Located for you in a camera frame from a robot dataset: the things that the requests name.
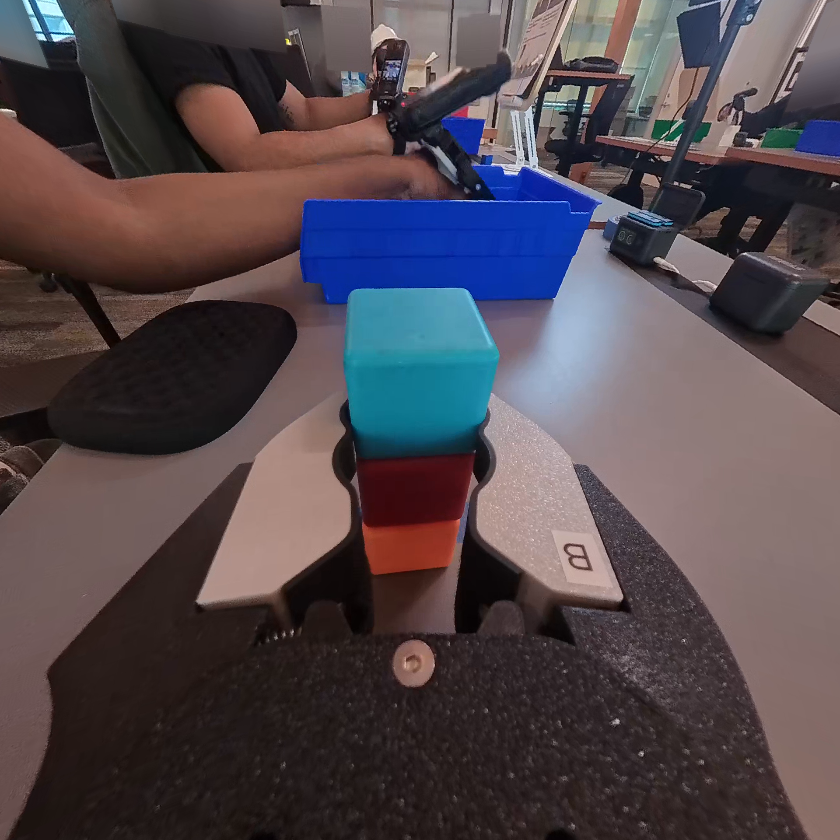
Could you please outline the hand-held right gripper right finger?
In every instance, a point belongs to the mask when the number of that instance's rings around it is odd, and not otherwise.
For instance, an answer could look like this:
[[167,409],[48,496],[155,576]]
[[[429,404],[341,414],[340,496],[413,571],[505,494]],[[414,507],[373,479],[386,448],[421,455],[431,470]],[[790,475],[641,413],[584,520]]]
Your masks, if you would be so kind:
[[572,458],[536,423],[490,397],[476,449],[459,564],[459,631],[497,602],[526,630],[563,634],[566,607],[615,612],[625,596]]

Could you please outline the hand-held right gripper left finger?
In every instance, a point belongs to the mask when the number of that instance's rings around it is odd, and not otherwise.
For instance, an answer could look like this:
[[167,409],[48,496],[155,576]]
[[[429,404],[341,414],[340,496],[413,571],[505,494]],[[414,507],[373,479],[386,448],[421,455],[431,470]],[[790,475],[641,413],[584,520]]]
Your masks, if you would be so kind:
[[315,602],[363,630],[363,537],[347,397],[336,392],[258,453],[197,595],[204,610],[267,606],[283,631]]

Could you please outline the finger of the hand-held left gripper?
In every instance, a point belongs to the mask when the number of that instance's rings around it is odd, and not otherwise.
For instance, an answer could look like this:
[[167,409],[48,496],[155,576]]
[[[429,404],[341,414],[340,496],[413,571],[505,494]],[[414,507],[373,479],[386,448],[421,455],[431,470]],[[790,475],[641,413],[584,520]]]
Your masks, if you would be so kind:
[[482,179],[470,158],[457,162],[457,186],[469,200],[482,202],[496,200],[494,193]]

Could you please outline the blue plastic bin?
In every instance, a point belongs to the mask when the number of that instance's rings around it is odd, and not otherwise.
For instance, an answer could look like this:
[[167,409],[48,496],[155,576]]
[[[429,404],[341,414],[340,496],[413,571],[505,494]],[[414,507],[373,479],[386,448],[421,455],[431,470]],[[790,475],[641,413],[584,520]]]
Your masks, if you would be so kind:
[[794,150],[804,154],[839,157],[840,122],[826,119],[808,121]]
[[442,120],[442,126],[452,135],[468,155],[477,155],[479,153],[482,136],[486,127],[486,121],[484,119],[451,115]]
[[492,201],[305,202],[301,275],[327,303],[361,288],[464,288],[551,300],[602,200],[541,170],[478,165]]

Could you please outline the red foam cube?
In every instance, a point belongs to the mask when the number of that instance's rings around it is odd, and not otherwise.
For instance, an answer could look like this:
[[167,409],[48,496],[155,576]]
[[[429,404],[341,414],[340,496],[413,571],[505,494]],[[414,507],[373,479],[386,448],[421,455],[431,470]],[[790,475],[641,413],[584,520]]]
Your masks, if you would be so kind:
[[461,519],[475,454],[356,459],[363,523],[370,528]]

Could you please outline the orange foam cube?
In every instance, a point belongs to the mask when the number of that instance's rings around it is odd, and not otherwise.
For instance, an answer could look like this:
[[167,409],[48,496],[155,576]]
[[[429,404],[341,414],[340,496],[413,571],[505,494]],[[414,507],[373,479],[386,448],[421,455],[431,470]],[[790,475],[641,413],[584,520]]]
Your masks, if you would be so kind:
[[362,525],[364,553],[373,575],[448,567],[454,557],[460,520],[372,527]]

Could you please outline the teal foam cube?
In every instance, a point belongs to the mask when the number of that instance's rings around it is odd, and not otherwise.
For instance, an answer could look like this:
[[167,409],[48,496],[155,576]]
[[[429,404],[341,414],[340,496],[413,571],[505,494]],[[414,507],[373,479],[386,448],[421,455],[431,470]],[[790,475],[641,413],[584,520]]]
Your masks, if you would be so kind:
[[343,371],[363,459],[476,448],[500,354],[464,288],[353,290]]

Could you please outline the person's left forearm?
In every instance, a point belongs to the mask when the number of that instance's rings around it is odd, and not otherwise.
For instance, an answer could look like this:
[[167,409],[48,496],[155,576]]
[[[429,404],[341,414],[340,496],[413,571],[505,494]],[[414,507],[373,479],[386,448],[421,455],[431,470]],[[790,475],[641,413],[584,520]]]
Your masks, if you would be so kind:
[[1,257],[135,293],[200,287],[297,250],[307,200],[378,200],[382,157],[115,181],[3,115]]

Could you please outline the person's left hand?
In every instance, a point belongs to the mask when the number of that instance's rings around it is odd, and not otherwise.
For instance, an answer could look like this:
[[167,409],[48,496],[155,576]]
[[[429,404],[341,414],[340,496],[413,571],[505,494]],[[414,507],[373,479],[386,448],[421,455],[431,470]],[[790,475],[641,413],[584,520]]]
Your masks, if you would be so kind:
[[381,157],[377,161],[373,198],[402,201],[462,200],[464,190],[442,175],[425,153]]

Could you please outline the black handheld device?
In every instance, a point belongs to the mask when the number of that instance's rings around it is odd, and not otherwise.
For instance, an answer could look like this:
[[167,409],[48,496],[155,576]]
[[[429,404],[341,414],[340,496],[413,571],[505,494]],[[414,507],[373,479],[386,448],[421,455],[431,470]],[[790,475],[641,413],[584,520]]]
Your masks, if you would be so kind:
[[373,52],[372,97],[379,109],[386,109],[403,94],[410,46],[402,38],[386,38]]

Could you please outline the white sign stand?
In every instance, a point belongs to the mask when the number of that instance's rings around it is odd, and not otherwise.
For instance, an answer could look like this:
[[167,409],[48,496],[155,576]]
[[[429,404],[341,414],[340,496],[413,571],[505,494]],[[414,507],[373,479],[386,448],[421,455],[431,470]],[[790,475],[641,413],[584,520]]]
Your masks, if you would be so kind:
[[536,143],[539,118],[535,117],[533,107],[577,4],[577,1],[534,4],[513,54],[511,78],[499,90],[498,104],[500,110],[510,115],[515,165],[520,169],[539,167]]

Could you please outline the black swivel chair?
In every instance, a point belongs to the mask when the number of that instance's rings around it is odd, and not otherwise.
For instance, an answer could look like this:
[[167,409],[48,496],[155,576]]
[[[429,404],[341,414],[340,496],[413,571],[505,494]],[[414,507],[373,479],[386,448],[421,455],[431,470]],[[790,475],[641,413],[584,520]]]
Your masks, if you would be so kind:
[[599,137],[607,135],[630,90],[634,76],[620,73],[620,65],[604,56],[552,60],[542,84],[538,104],[548,92],[563,87],[579,91],[574,109],[560,139],[548,139],[544,149],[557,159],[556,172],[570,176],[575,165],[594,164],[602,159]]

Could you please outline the black power unit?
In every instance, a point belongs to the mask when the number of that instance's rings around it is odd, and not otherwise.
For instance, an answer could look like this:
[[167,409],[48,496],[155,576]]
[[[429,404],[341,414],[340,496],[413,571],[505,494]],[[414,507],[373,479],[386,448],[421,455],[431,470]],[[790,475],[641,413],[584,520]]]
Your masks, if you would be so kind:
[[665,259],[680,228],[669,218],[648,211],[632,211],[616,218],[608,251],[636,266],[652,266]]
[[711,293],[709,305],[751,332],[779,336],[790,331],[831,284],[815,269],[764,253],[742,253]]

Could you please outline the brown office desk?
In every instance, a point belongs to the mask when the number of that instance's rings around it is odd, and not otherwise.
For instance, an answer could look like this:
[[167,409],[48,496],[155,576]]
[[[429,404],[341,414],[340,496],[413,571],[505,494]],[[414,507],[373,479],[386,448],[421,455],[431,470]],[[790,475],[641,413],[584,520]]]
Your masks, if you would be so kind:
[[[676,153],[676,143],[645,140],[633,137],[601,135],[596,138],[599,144],[628,150],[636,154],[653,155],[665,160]],[[704,165],[728,165],[750,163],[780,167],[796,172],[824,175],[839,181],[839,158],[836,156],[809,154],[792,149],[775,148],[715,148],[703,150],[698,144],[692,144],[686,155],[692,163]]]

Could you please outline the black office chair frame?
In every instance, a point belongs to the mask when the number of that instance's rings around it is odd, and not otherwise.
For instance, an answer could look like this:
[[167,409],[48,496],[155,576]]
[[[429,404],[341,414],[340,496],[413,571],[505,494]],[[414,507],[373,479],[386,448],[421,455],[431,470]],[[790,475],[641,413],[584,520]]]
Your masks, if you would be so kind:
[[47,271],[36,271],[39,276],[38,287],[45,292],[55,292],[62,289],[70,294],[86,313],[93,327],[100,334],[109,348],[121,341],[118,331],[111,323],[106,312],[102,309],[99,299],[88,283],[77,280],[69,275]]

